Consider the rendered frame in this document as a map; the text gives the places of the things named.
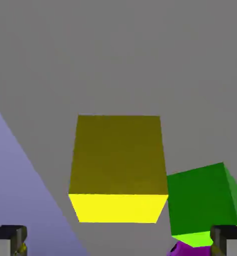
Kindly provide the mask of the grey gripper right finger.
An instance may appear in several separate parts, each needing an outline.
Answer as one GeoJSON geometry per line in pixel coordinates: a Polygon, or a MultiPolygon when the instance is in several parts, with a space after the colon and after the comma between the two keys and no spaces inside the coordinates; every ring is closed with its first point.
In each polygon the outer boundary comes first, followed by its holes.
{"type": "Polygon", "coordinates": [[[213,225],[210,256],[237,256],[237,225],[213,225]]]}

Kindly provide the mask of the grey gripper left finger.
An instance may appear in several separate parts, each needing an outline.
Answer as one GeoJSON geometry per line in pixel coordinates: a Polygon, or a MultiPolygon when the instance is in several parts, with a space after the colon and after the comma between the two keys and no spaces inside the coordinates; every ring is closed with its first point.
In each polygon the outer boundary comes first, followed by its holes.
{"type": "Polygon", "coordinates": [[[24,225],[0,225],[0,256],[28,256],[24,225]]]}

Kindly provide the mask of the small purple cube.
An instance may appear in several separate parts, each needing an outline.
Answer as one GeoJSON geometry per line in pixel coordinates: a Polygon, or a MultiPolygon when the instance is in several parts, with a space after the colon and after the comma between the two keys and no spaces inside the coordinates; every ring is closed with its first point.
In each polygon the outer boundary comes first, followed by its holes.
{"type": "Polygon", "coordinates": [[[178,241],[166,256],[211,256],[211,247],[192,247],[184,242],[178,241]]]}

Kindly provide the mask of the large green box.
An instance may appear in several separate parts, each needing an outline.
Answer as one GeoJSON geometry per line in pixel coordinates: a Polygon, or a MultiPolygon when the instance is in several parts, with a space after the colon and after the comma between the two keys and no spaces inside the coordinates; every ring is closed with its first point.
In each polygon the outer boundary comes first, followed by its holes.
{"type": "Polygon", "coordinates": [[[173,238],[191,246],[212,244],[212,226],[237,226],[237,182],[223,162],[167,176],[173,238]]]}

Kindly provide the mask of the large yellow box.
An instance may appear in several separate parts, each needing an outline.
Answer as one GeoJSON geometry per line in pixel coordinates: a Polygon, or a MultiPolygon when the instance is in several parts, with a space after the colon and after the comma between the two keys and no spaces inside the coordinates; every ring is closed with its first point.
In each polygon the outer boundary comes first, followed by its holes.
{"type": "Polygon", "coordinates": [[[80,114],[68,196],[80,223],[156,223],[169,197],[160,117],[80,114]]]}

